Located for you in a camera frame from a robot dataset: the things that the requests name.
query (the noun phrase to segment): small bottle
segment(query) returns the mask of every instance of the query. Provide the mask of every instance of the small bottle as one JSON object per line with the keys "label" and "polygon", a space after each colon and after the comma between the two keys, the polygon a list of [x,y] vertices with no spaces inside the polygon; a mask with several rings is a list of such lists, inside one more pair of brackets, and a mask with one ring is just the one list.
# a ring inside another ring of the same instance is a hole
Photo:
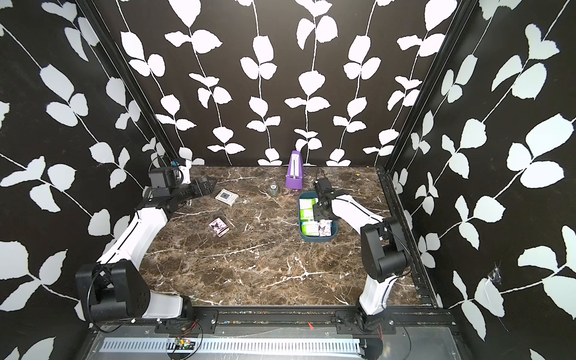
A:
{"label": "small bottle", "polygon": [[278,189],[278,185],[276,185],[276,183],[270,184],[270,186],[268,186],[268,189],[267,189],[267,190],[268,190],[268,194],[269,194],[270,196],[276,196],[276,195],[278,195],[278,190],[279,190],[279,189]]}

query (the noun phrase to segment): vent slot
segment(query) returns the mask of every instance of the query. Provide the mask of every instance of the vent slot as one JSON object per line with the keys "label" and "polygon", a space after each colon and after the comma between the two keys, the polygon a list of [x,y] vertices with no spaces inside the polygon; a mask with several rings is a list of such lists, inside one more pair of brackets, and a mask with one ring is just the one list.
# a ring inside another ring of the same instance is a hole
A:
{"label": "vent slot", "polygon": [[[175,338],[105,338],[101,353],[171,353]],[[191,350],[176,350],[190,353]],[[359,339],[229,339],[207,338],[198,353],[259,355],[359,355]]]}

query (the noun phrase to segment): brown marble surface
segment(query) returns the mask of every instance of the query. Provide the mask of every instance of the brown marble surface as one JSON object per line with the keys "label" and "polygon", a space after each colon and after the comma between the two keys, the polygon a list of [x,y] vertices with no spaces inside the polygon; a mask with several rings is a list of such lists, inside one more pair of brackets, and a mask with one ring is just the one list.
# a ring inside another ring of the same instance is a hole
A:
{"label": "brown marble surface", "polygon": [[[210,196],[180,209],[156,236],[140,267],[154,291],[188,295],[198,305],[354,305],[366,272],[359,235],[343,220],[330,242],[304,242],[298,232],[297,199],[313,190],[316,168],[306,168],[304,190],[284,187],[284,167],[192,168],[191,177],[219,180]],[[324,168],[376,214],[389,215],[374,168]],[[276,182],[279,194],[267,187]],[[239,195],[230,207],[214,199],[223,188]],[[230,231],[218,237],[208,224],[220,217]],[[409,275],[393,287],[388,304],[416,305]]]}

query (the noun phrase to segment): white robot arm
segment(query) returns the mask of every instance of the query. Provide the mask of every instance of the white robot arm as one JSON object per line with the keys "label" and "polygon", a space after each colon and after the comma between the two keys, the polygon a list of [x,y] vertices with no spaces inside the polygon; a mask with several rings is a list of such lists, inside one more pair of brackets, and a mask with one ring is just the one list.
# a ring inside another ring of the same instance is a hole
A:
{"label": "white robot arm", "polygon": [[191,162],[151,171],[151,188],[134,218],[96,264],[82,266],[76,284],[87,319],[172,319],[193,316],[189,300],[150,291],[138,270],[144,254],[172,214],[188,199],[212,193],[216,180],[190,181]]}
{"label": "white robot arm", "polygon": [[[333,189],[327,178],[316,180],[314,188],[319,199],[314,206],[314,219],[342,219],[360,234],[367,276],[359,302],[366,315],[380,313],[386,308],[392,285],[410,263],[406,246],[392,232],[396,221],[376,215],[346,191]],[[382,240],[388,240],[390,245],[383,247]]]}

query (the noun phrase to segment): teal plastic basket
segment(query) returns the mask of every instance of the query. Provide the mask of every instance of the teal plastic basket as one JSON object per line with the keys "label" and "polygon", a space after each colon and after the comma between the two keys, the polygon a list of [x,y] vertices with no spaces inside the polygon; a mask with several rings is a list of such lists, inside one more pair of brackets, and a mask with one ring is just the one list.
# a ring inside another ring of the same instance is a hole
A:
{"label": "teal plastic basket", "polygon": [[307,242],[327,242],[332,240],[336,235],[338,235],[338,222],[332,221],[332,235],[331,236],[307,236],[302,232],[302,225],[300,221],[300,199],[314,199],[316,198],[316,191],[305,191],[298,197],[298,231],[302,239]]}

